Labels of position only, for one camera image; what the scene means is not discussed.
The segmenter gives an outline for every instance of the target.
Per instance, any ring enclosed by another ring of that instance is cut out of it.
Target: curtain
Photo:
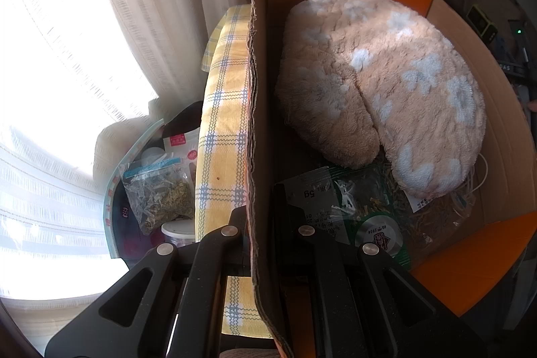
[[[203,99],[208,29],[245,1],[0,0],[0,297],[41,352],[126,272],[104,187],[152,122]]]

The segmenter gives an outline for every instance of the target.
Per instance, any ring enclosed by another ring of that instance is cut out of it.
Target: silver screw
[[[159,255],[169,255],[174,251],[174,245],[170,243],[163,243],[158,245],[157,253]]]
[[[315,228],[310,225],[302,225],[299,228],[299,234],[304,237],[309,237],[315,234]]]
[[[364,244],[362,250],[366,255],[377,255],[379,253],[379,247],[374,243]]]
[[[236,226],[227,225],[222,228],[222,235],[225,237],[233,237],[237,235],[238,229]]]

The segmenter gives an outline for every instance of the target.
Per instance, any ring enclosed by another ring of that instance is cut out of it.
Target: yellow plaid cloth
[[[196,172],[196,237],[224,226],[246,204],[250,5],[230,8],[211,34],[202,69],[205,87]],[[222,332],[270,337],[253,299],[252,279],[230,277]]]

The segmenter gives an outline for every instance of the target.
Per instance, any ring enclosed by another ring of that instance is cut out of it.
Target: fluffy beige pillow
[[[296,5],[276,95],[287,123],[336,164],[370,163],[380,141],[397,182],[415,196],[460,185],[485,133],[483,96],[463,58],[392,0]]]

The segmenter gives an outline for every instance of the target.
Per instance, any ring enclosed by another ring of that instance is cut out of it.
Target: orange cardboard
[[[291,339],[286,337],[272,252],[271,189],[276,182],[316,166],[310,148],[284,125],[273,90],[285,19],[292,6],[301,1],[252,0],[248,38],[251,94],[247,211],[254,295],[262,319],[280,353],[286,356],[293,356],[293,350]],[[528,214],[537,210],[535,147],[509,82],[470,26],[442,0],[396,1],[426,16],[453,43],[478,81],[487,107],[482,154],[489,175],[476,192],[472,215],[439,252],[413,271],[423,285],[460,315],[501,279],[537,228],[537,213]],[[481,181],[484,166],[480,160],[476,174]],[[301,350],[310,349],[304,346]]]

